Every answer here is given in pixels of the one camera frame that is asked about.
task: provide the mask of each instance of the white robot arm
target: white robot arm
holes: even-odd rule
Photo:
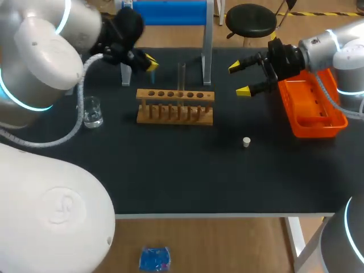
[[[108,63],[125,63],[134,71],[146,71],[153,62],[133,49],[144,24],[131,9],[110,18],[83,0],[0,4],[1,127],[31,124],[74,87],[83,74],[79,54],[103,53]]]
[[[255,63],[262,65],[268,80],[243,88],[247,96],[271,90],[278,81],[297,76],[304,69],[316,73],[333,67],[340,110],[350,118],[363,118],[358,111],[364,99],[364,20],[301,40],[298,47],[274,39],[268,43],[266,54],[239,60],[229,71],[234,73]]]
[[[83,0],[0,0],[0,127],[25,127],[50,109],[82,78],[81,53],[134,71],[155,67],[133,49],[143,27],[130,9],[109,18]],[[102,184],[77,166],[3,144],[0,173],[0,272],[93,272],[115,231]]]

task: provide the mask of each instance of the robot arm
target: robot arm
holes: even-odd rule
[[[79,54],[103,53],[108,63],[125,63],[134,72],[155,68],[133,49],[143,29],[133,10],[110,18],[83,0],[0,2],[0,126],[25,127],[50,109],[79,82]]]
[[[283,45],[280,39],[268,43],[268,52],[237,61],[234,73],[258,63],[267,81],[238,92],[246,96],[271,90],[278,82],[297,76],[304,69],[315,73],[333,67],[341,106],[358,111],[364,98],[364,20],[299,41],[299,46]]]

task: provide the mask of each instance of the wooden test tube rack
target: wooden test tube rack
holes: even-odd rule
[[[142,102],[136,119],[138,123],[213,125],[214,92],[138,89],[136,98]],[[176,101],[177,105],[163,105],[163,101]],[[203,102],[206,106],[183,106],[185,101]]]

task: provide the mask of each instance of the blue package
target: blue package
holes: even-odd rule
[[[140,256],[139,269],[143,271],[168,271],[171,265],[169,248],[144,247]]]

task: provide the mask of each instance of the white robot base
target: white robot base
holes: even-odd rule
[[[111,199],[86,170],[0,144],[0,271],[91,273],[115,232]]]

